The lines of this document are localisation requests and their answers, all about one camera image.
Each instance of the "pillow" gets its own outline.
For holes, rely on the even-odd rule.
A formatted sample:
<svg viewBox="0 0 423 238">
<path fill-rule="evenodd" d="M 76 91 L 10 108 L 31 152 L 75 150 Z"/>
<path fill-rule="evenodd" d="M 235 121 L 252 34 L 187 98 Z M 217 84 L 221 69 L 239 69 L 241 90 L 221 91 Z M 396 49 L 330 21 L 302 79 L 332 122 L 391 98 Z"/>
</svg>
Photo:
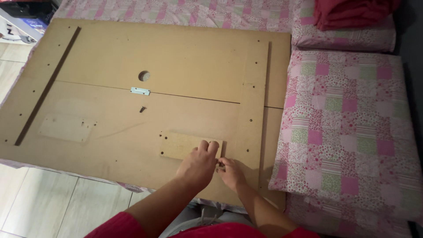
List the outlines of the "pillow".
<svg viewBox="0 0 423 238">
<path fill-rule="evenodd" d="M 413 220 L 421 184 L 401 58 L 294 50 L 269 189 Z"/>
<path fill-rule="evenodd" d="M 314 0 L 295 0 L 292 44 L 332 50 L 393 51 L 395 26 L 392 15 L 377 25 L 362 29 L 320 31 L 314 25 Z"/>
</svg>

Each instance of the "wooden strip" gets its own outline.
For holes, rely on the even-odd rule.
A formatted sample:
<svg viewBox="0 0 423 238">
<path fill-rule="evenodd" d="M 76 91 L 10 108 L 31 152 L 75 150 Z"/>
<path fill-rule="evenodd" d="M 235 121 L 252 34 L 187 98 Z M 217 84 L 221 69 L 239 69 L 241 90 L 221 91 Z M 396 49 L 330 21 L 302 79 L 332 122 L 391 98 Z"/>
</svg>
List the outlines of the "wooden strip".
<svg viewBox="0 0 423 238">
<path fill-rule="evenodd" d="M 250 186 L 258 189 L 264 93 L 266 89 L 269 42 L 250 42 L 245 62 L 244 83 L 236 129 L 234 159 L 251 169 L 246 173 Z"/>
<path fill-rule="evenodd" d="M 219 149 L 217 150 L 216 158 L 220 158 L 222 153 L 222 140 L 190 136 L 174 132 L 165 132 L 160 134 L 160 136 L 162 138 L 162 144 L 160 146 L 159 155 L 163 157 L 183 160 L 187 154 L 191 153 L 193 148 L 199 145 L 200 141 L 202 140 L 208 142 L 217 141 L 219 143 Z"/>
<path fill-rule="evenodd" d="M 46 32 L 0 110 L 1 143 L 20 145 L 55 81 L 80 31 L 76 26 L 61 27 L 59 35 Z"/>
</svg>

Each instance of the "folded red cloth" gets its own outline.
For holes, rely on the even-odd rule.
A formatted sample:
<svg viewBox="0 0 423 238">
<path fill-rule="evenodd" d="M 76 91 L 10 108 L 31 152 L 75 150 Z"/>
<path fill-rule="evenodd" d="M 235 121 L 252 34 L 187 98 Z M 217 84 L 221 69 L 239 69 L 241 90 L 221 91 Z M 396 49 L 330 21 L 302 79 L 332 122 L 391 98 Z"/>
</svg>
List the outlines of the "folded red cloth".
<svg viewBox="0 0 423 238">
<path fill-rule="evenodd" d="M 401 0 L 316 0 L 314 25 L 319 30 L 360 28 L 376 24 L 398 8 Z"/>
</svg>

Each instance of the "white floor tile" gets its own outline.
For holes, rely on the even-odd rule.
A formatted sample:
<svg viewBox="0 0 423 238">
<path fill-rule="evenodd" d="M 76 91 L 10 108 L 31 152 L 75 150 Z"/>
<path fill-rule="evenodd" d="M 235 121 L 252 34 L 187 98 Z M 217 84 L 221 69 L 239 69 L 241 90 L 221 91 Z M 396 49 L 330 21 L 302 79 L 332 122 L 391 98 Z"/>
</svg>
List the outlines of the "white floor tile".
<svg viewBox="0 0 423 238">
<path fill-rule="evenodd" d="M 130 198 L 121 186 L 79 178 L 57 238 L 84 237 L 127 209 Z"/>
<path fill-rule="evenodd" d="M 24 65 L 25 63 L 21 62 L 0 60 L 0 103 L 6 97 Z"/>
<path fill-rule="evenodd" d="M 9 44 L 1 55 L 0 60 L 17 61 L 25 63 L 33 45 Z"/>
<path fill-rule="evenodd" d="M 28 168 L 14 169 L 0 164 L 0 229 L 9 214 L 27 172 Z"/>
<path fill-rule="evenodd" d="M 3 231 L 26 238 L 56 238 L 77 177 L 30 168 Z"/>
<path fill-rule="evenodd" d="M 9 44 L 7 43 L 0 43 L 0 57 L 3 55 L 3 53 L 5 52 L 7 46 L 9 46 Z"/>
<path fill-rule="evenodd" d="M 21 236 L 12 235 L 3 231 L 0 231 L 0 238 L 20 238 Z"/>
<path fill-rule="evenodd" d="M 129 203 L 129 206 L 134 205 L 135 203 L 143 200 L 146 196 L 150 195 L 151 193 L 148 191 L 140 192 L 140 193 L 132 193 L 131 202 Z"/>
</svg>

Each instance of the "screw hole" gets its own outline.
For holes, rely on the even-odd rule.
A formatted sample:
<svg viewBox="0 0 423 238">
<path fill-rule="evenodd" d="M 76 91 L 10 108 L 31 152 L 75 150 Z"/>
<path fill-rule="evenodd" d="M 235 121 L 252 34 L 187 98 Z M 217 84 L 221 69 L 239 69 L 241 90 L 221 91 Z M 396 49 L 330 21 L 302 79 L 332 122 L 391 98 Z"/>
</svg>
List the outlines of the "screw hole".
<svg viewBox="0 0 423 238">
<path fill-rule="evenodd" d="M 148 72 L 148 71 L 146 71 L 146 70 L 142 71 L 142 72 L 138 75 L 138 79 L 139 79 L 140 81 L 143 81 L 143 82 L 147 81 L 149 78 L 150 78 L 150 72 Z"/>
</svg>

